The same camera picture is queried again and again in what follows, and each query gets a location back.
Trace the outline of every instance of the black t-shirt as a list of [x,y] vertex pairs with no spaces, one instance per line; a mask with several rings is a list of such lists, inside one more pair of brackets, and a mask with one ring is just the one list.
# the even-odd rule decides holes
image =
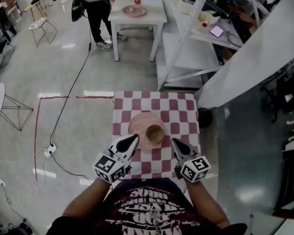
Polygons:
[[[239,230],[231,234],[243,235]],[[140,186],[112,191],[88,221],[64,216],[56,219],[47,235],[217,235],[223,231],[198,216],[181,192]]]

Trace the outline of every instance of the electrical cord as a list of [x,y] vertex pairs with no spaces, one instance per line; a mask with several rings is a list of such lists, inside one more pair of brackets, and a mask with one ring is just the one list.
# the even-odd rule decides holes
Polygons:
[[30,188],[31,186],[42,186],[42,185],[44,184],[45,179],[46,179],[46,172],[45,172],[45,168],[44,168],[44,165],[45,165],[45,159],[46,159],[46,158],[47,158],[47,157],[44,157],[43,165],[42,165],[42,168],[43,168],[43,171],[44,171],[44,179],[43,179],[42,183],[41,183],[41,184],[29,184],[29,186],[28,186],[27,189],[26,189],[26,193],[25,193],[25,196],[24,196],[24,198],[23,198],[22,204],[25,203],[25,201],[26,201],[26,197],[27,197],[27,193],[28,193],[29,188]]
[[63,110],[64,110],[64,107],[65,107],[65,105],[66,105],[66,103],[67,103],[67,101],[68,101],[68,98],[69,98],[69,96],[70,96],[70,93],[71,93],[71,91],[72,91],[72,89],[73,89],[73,87],[74,87],[74,85],[75,85],[75,83],[76,83],[76,81],[77,81],[77,79],[78,79],[80,73],[82,72],[82,70],[83,70],[83,68],[84,68],[84,66],[85,66],[85,63],[86,63],[86,61],[87,61],[87,59],[88,59],[88,57],[89,57],[89,53],[90,53],[90,50],[91,50],[91,49],[92,49],[92,42],[90,41],[90,42],[89,42],[89,46],[88,46],[88,54],[87,54],[87,57],[86,57],[86,59],[85,59],[85,61],[84,61],[84,64],[83,64],[82,68],[79,70],[79,73],[77,74],[77,77],[76,77],[76,79],[75,79],[75,81],[74,81],[74,83],[73,83],[73,85],[72,85],[72,87],[71,87],[71,89],[70,89],[70,91],[69,91],[69,94],[68,94],[67,98],[65,99],[65,102],[64,102],[64,105],[63,105],[62,110],[61,110],[61,112],[60,112],[60,115],[59,115],[59,117],[58,117],[58,119],[57,119],[57,122],[55,123],[54,129],[53,129],[52,134],[51,134],[51,136],[50,136],[50,145],[51,145],[52,147],[53,147],[53,144],[51,143],[52,136],[53,136],[54,131],[55,131],[57,125],[58,125],[59,119],[60,119],[61,114],[62,114],[62,112],[63,112]]
[[10,228],[10,230],[14,228],[14,225],[12,223],[9,223],[8,226],[5,228],[5,231],[4,231],[5,234],[8,232],[10,225],[12,225],[12,228]]
[[21,216],[17,211],[15,211],[15,210],[12,208],[12,206],[11,206],[11,205],[12,205],[12,201],[11,201],[11,199],[7,196],[3,184],[1,184],[1,186],[2,186],[2,188],[3,188],[3,190],[4,190],[4,194],[5,194],[6,200],[7,200],[8,204],[9,204],[11,210],[12,210],[14,213],[16,213],[18,216],[20,216],[23,220],[24,220],[24,219],[26,220],[26,218],[24,218],[23,216]]
[[50,152],[50,155],[52,156],[52,158],[54,159],[54,161],[57,163],[57,165],[60,166],[60,168],[61,168],[62,170],[64,170],[66,173],[68,173],[68,174],[70,174],[70,175],[73,175],[73,176],[77,176],[77,177],[84,177],[84,178],[86,178],[91,184],[93,183],[93,182],[91,182],[91,181],[89,180],[89,178],[86,177],[85,175],[74,174],[74,173],[71,173],[71,172],[67,171],[66,169],[64,169],[64,168],[63,168],[63,167],[57,162],[57,160],[54,158],[52,152]]
[[240,37],[234,35],[234,34],[231,33],[230,31],[227,31],[227,32],[226,32],[226,36],[227,36],[227,40],[228,40],[231,44],[233,44],[233,45],[236,46],[236,47],[240,47],[239,45],[233,43],[233,42],[230,40],[230,36],[234,36],[235,38],[241,39]]
[[18,171],[23,168],[29,161],[31,161],[39,152],[41,152],[42,150],[47,150],[47,147],[43,147],[41,148],[39,151],[37,151],[30,159],[28,159],[21,167],[19,167],[19,169],[14,173],[13,177],[15,177],[15,175],[18,173]]

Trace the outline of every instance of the black backpack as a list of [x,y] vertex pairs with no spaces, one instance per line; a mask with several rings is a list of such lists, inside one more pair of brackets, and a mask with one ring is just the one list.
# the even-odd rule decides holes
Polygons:
[[76,22],[82,16],[84,16],[84,0],[73,0],[72,3],[72,21]]
[[0,28],[3,32],[10,29],[11,22],[3,6],[0,7]]

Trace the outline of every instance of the sneaker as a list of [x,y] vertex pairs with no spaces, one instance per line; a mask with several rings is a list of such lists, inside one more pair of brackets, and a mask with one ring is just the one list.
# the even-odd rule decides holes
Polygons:
[[124,41],[127,39],[127,36],[124,36],[120,33],[117,33],[117,37],[118,37],[118,40],[121,40],[121,41]]
[[99,46],[102,49],[110,49],[111,48],[111,44],[105,42],[104,40],[102,40],[99,43],[96,43],[97,46]]

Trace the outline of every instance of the graphic print on shirt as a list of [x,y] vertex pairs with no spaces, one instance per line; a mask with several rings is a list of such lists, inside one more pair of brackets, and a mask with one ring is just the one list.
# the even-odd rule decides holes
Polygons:
[[[160,234],[178,235],[182,234],[180,224],[183,220],[177,217],[184,216],[187,212],[183,207],[172,202],[174,198],[171,193],[152,187],[141,187],[127,191],[128,198],[121,199],[114,205],[119,206],[116,211],[122,219],[106,219],[111,224],[122,224],[123,235],[156,233],[156,226]],[[152,210],[157,210],[155,217]],[[198,222],[192,222],[193,226],[199,226]]]

